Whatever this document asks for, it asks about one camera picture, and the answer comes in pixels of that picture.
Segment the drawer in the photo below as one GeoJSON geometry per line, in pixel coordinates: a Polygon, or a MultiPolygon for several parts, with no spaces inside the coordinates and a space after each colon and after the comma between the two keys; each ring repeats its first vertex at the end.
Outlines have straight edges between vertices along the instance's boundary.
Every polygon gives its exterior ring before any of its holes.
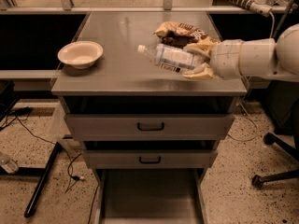
{"type": "Polygon", "coordinates": [[[233,114],[73,115],[65,122],[75,140],[220,140],[233,114]]]}
{"type": "Polygon", "coordinates": [[[88,168],[159,169],[209,168],[216,150],[83,150],[88,168]]]}
{"type": "Polygon", "coordinates": [[[194,170],[106,170],[94,223],[205,224],[194,170]]]}

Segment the bottle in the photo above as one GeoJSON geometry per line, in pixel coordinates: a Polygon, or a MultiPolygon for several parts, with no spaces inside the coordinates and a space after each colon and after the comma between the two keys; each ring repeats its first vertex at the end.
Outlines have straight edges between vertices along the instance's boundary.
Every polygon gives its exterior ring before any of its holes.
{"type": "Polygon", "coordinates": [[[137,51],[147,56],[154,65],[177,73],[190,72],[206,60],[205,56],[161,43],[156,47],[139,45],[137,51]]]}
{"type": "Polygon", "coordinates": [[[14,174],[19,170],[18,164],[2,152],[0,152],[0,166],[9,174],[14,174]]]}

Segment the speckled floor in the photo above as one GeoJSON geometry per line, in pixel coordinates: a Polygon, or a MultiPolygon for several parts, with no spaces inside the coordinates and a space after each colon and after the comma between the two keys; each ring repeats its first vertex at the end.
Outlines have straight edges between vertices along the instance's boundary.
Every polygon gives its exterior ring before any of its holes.
{"type": "MultiPolygon", "coordinates": [[[[15,107],[32,107],[32,113],[27,119],[24,117],[22,123],[34,135],[55,142],[49,130],[56,105],[56,101],[20,100],[15,107]]],[[[255,174],[269,175],[295,169],[298,163],[278,147],[263,143],[263,135],[272,132],[274,127],[261,105],[250,102],[245,107],[249,116],[237,109],[229,136],[221,141],[219,156],[202,183],[207,219],[210,224],[298,223],[298,179],[268,183],[262,189],[250,183],[255,174]]],[[[290,136],[280,137],[293,144],[290,136]]],[[[0,150],[11,155],[20,166],[45,166],[52,148],[53,144],[33,137],[17,120],[0,132],[0,150]]],[[[79,149],[67,150],[72,158],[79,154],[79,149]]],[[[73,163],[73,175],[84,175],[86,180],[79,181],[65,193],[69,183],[68,164],[69,159],[62,151],[50,172],[36,212],[29,218],[23,214],[36,182],[2,177],[0,223],[88,223],[96,180],[79,156],[73,163]]]]}

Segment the white bowl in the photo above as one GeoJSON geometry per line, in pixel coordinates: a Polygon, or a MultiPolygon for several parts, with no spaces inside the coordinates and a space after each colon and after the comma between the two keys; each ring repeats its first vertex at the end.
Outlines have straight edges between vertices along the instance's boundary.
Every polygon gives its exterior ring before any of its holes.
{"type": "Polygon", "coordinates": [[[58,59],[76,69],[86,69],[91,67],[102,54],[103,48],[96,42],[77,41],[61,48],[58,59]]]}

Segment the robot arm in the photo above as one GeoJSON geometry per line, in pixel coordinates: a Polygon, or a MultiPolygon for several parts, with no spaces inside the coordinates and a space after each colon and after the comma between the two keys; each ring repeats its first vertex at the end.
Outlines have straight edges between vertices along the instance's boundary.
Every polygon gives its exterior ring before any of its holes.
{"type": "Polygon", "coordinates": [[[212,50],[210,67],[223,79],[261,77],[299,82],[299,24],[274,39],[225,40],[212,50]]]}

